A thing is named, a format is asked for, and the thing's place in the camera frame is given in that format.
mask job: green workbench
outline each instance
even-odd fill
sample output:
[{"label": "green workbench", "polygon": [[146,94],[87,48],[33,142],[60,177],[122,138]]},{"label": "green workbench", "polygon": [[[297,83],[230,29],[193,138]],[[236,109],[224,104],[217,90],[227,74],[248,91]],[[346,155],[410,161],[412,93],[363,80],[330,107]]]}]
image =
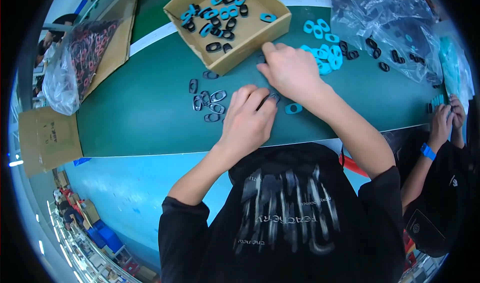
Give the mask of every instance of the green workbench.
[{"label": "green workbench", "polygon": [[[137,16],[134,42],[168,22],[160,13],[166,2],[168,0],[144,9],[145,17]],[[275,42],[296,48],[303,44],[312,48],[322,43],[330,45],[302,30],[308,19],[328,21],[329,8],[294,6],[289,9],[292,12],[290,32]],[[209,110],[192,109],[189,81],[199,80],[197,94],[203,90],[210,93],[225,90],[227,97],[219,103],[226,108],[233,91],[243,85],[253,83],[274,91],[256,70],[259,53],[225,76],[207,80],[202,78],[207,69],[177,33],[146,47],[102,82],[77,112],[83,155],[140,156],[208,151],[221,136],[222,122],[206,123],[204,115],[210,113]],[[443,89],[420,85],[393,69],[385,73],[367,52],[359,54],[356,60],[345,59],[340,70],[323,76],[323,80],[380,131],[427,123],[426,103]],[[336,137],[328,125],[306,110],[286,114],[285,106],[291,103],[284,97],[280,100],[266,146]]]}]

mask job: plastic bag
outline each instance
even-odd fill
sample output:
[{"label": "plastic bag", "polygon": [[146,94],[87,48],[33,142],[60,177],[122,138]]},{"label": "plastic bag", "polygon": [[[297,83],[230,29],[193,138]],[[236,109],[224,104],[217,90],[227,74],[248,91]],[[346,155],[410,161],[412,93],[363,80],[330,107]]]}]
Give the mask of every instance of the plastic bag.
[{"label": "plastic bag", "polygon": [[[432,31],[435,22],[425,0],[332,0],[330,27],[341,40],[366,50],[371,38],[381,50],[379,62],[418,83],[440,85],[440,40]],[[405,60],[394,61],[392,51]]]},{"label": "plastic bag", "polygon": [[472,73],[465,52],[455,38],[440,39],[440,61],[448,96],[456,94],[468,114],[469,100],[475,95]]},{"label": "plastic bag", "polygon": [[119,22],[83,22],[63,38],[42,85],[53,110],[65,115],[78,110]]}]

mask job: hair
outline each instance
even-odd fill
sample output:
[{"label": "hair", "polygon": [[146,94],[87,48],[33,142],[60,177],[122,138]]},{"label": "hair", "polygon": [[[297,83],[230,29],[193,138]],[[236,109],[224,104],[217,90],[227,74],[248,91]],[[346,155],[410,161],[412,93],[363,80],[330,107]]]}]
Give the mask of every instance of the hair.
[{"label": "hair", "polygon": [[37,55],[39,55],[39,56],[45,55],[45,52],[47,50],[43,47],[43,39],[40,40],[36,49],[37,49]]}]

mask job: blue wristwatch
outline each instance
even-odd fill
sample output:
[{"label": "blue wristwatch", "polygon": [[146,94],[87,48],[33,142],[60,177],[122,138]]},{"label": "blue wristwatch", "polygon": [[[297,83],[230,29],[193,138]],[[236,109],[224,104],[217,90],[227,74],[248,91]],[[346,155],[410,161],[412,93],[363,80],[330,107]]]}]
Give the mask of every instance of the blue wristwatch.
[{"label": "blue wristwatch", "polygon": [[423,143],[420,151],[425,157],[430,158],[432,161],[435,160],[435,157],[437,156],[437,154],[435,154],[426,143]]}]

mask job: hand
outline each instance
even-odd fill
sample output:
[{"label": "hand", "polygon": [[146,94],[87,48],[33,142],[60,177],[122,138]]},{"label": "hand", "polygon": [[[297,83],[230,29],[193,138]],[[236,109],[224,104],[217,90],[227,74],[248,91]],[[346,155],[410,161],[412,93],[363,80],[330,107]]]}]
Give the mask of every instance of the hand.
[{"label": "hand", "polygon": [[275,99],[268,98],[256,111],[268,94],[267,88],[258,88],[255,85],[243,86],[232,94],[222,137],[212,149],[219,149],[224,157],[223,162],[227,163],[229,168],[270,138],[278,110]]},{"label": "hand", "polygon": [[287,98],[304,105],[309,96],[322,94],[323,82],[315,58],[310,52],[294,49],[283,43],[265,43],[261,47],[268,64],[257,64],[257,69],[268,83]]},{"label": "hand", "polygon": [[455,94],[450,95],[450,105],[452,106],[453,128],[462,130],[463,122],[465,121],[465,109]]},{"label": "hand", "polygon": [[445,106],[440,104],[435,108],[430,125],[430,139],[428,141],[428,146],[435,152],[435,154],[447,141],[448,136],[450,136],[450,131],[452,130],[454,113],[451,113],[447,119],[449,111],[450,105]]}]

